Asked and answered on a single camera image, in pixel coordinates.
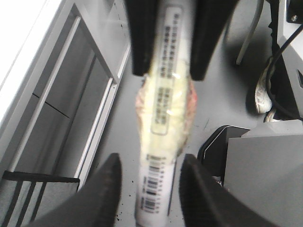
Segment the grey robot base block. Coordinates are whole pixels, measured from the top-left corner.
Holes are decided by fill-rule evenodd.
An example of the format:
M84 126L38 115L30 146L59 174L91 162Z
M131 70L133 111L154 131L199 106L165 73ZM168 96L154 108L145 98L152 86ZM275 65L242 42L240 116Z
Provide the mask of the grey robot base block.
M281 227L303 225L303 123L259 124L228 142L224 187Z

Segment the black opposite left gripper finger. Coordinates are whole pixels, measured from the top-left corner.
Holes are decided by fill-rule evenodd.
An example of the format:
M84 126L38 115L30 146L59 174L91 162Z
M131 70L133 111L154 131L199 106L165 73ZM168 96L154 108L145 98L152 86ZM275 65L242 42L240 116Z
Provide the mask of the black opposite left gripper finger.
M237 0L198 0L191 47L190 74L192 80L202 81L211 57Z
M154 49L158 0L126 0L130 29L132 73L143 76L148 72Z

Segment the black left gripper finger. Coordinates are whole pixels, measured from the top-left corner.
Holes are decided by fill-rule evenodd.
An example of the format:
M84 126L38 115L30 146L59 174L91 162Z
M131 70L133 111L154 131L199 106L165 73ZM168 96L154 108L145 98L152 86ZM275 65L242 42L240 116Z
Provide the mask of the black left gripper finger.
M256 214L223 189L191 154L180 173L180 203L187 227L254 227Z
M121 196L122 165L117 153L62 205L29 227L112 227Z

